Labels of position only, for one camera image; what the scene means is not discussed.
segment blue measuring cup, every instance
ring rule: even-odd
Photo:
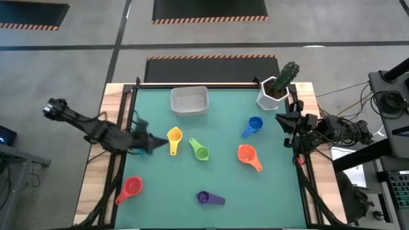
[[[248,138],[252,133],[257,132],[258,130],[261,130],[263,127],[263,118],[260,117],[251,117],[249,119],[249,124],[247,125],[247,128],[244,130],[242,137],[243,138]]]

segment purple measuring cup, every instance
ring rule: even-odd
[[[197,200],[201,204],[219,204],[219,205],[224,205],[226,200],[223,197],[219,197],[217,195],[213,195],[211,193],[208,193],[206,191],[201,191],[196,195]]]

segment black floor mat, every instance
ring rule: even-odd
[[[274,55],[160,56],[146,61],[145,82],[252,82],[280,73]]]
[[[268,20],[264,0],[155,0],[154,24]]]
[[[0,28],[55,31],[70,5],[0,1]]]

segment orange measuring cup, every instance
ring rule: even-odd
[[[261,172],[263,166],[257,157],[257,152],[250,144],[241,144],[237,152],[238,160],[245,164],[252,165],[257,171]]]
[[[139,176],[129,177],[123,184],[123,188],[119,196],[116,198],[116,205],[121,205],[122,202],[129,197],[136,196],[143,189],[142,178]]]

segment green table surface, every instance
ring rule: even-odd
[[[123,181],[140,176],[143,191],[118,208],[115,228],[305,227],[292,149],[283,146],[287,135],[275,120],[275,113],[286,112],[284,102],[263,111],[257,95],[257,89],[209,89],[207,114],[177,117],[170,89],[138,89],[135,109],[150,122],[148,131],[167,138],[179,127],[183,139],[175,157],[168,144],[142,158],[127,155]],[[243,139],[251,116],[261,116],[264,126]],[[210,149],[209,161],[195,157],[190,138]],[[255,147],[261,172],[238,160],[240,144]],[[200,204],[196,194],[202,190],[222,196],[225,205]]]

